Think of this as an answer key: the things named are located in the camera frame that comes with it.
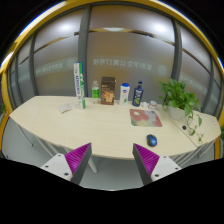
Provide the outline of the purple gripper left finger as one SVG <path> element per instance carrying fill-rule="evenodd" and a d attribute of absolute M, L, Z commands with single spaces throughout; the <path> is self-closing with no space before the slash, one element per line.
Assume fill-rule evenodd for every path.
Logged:
<path fill-rule="evenodd" d="M 87 143 L 67 154 L 56 154 L 42 166 L 42 169 L 79 185 L 91 154 L 91 144 Z"/>

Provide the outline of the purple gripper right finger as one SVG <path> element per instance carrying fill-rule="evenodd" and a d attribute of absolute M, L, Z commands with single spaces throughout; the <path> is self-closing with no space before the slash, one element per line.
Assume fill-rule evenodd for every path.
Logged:
<path fill-rule="evenodd" d="M 132 153 L 143 185 L 148 185 L 181 170 L 181 167 L 178 166 L 170 157 L 159 156 L 136 143 L 133 144 Z"/>

